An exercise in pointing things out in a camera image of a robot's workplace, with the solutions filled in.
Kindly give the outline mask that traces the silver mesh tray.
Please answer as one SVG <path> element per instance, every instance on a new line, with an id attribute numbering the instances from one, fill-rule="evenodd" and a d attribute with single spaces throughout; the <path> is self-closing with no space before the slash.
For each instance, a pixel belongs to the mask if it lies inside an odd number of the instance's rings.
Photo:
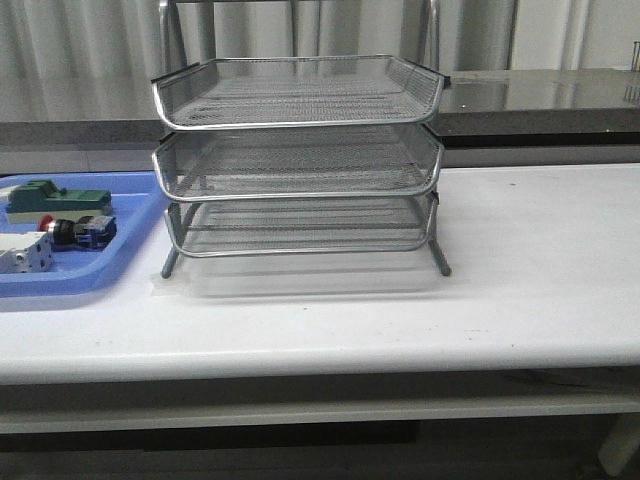
<path id="1" fill-rule="evenodd" d="M 411 196 L 437 184 L 443 145 L 417 124 L 173 133 L 152 155 L 178 202 Z"/>
<path id="2" fill-rule="evenodd" d="M 212 59 L 156 78 L 174 131 L 423 122 L 446 78 L 393 55 Z"/>
<path id="3" fill-rule="evenodd" d="M 172 203 L 165 220 L 192 258 L 411 251 L 433 238 L 432 195 Z"/>

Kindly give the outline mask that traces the blue plastic tray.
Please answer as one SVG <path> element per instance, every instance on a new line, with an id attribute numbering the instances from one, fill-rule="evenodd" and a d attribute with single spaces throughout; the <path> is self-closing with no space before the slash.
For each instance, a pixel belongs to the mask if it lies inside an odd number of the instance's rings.
<path id="1" fill-rule="evenodd" d="M 3 274 L 3 298 L 84 294 L 114 283 L 128 268 L 167 205 L 155 174 L 150 171 L 14 175 L 2 178 L 1 186 L 14 187 L 41 179 L 50 179 L 56 187 L 68 190 L 110 191 L 116 236 L 102 250 L 52 251 L 53 264 L 44 272 Z"/>

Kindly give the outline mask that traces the white circuit breaker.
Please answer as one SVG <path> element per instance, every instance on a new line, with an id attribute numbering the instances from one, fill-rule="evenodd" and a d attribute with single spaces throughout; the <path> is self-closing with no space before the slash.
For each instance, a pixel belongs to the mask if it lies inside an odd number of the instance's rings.
<path id="1" fill-rule="evenodd" d="M 53 263 L 47 233 L 36 231 L 1 234 L 2 274 L 44 272 Z"/>

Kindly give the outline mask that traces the dark background counter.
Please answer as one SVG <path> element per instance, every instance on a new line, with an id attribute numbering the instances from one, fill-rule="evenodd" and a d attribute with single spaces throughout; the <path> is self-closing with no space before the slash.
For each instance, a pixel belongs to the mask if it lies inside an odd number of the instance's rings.
<path id="1" fill-rule="evenodd" d="M 639 76 L 614 69 L 454 72 L 430 123 L 454 148 L 632 145 Z M 1 80 L 1 144 L 150 144 L 164 133 L 145 77 Z"/>

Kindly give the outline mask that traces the silver top mesh tray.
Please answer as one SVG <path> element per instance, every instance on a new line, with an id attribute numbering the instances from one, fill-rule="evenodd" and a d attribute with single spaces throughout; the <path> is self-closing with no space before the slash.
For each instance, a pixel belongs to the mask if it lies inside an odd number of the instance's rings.
<path id="1" fill-rule="evenodd" d="M 212 59 L 156 78 L 174 131 L 423 122 L 446 78 L 393 55 Z"/>

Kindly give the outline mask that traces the silver bottom mesh tray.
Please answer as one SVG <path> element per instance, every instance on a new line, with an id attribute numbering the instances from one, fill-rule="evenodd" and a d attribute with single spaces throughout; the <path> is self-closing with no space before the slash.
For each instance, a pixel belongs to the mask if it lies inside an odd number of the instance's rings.
<path id="1" fill-rule="evenodd" d="M 411 251 L 433 238 L 432 195 L 172 203 L 165 220 L 192 258 Z"/>

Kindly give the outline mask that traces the green and beige switch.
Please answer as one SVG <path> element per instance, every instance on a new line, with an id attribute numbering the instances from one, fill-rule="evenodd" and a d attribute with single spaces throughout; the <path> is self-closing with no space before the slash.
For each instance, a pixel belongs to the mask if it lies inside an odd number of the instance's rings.
<path id="1" fill-rule="evenodd" d="M 44 215 L 78 220 L 83 216 L 110 215 L 109 190 L 58 188 L 50 179 L 31 180 L 8 194 L 7 220 L 11 224 L 38 222 Z"/>

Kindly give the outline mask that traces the red emergency stop button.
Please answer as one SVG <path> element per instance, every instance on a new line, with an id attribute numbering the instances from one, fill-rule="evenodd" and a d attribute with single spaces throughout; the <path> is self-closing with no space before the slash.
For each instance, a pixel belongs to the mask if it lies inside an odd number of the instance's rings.
<path id="1" fill-rule="evenodd" d="M 83 216 L 77 221 L 54 219 L 44 215 L 37 224 L 45 232 L 54 250 L 102 250 L 117 234 L 116 218 L 106 215 Z"/>

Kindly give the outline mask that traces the clear tape patch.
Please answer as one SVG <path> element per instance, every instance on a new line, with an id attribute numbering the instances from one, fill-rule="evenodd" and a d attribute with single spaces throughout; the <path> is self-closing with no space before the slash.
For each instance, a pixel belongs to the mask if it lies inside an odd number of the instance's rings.
<path id="1" fill-rule="evenodd" d="M 186 296 L 200 298 L 209 295 L 208 282 L 190 271 L 174 270 L 168 278 L 159 273 L 149 277 L 152 297 Z"/>

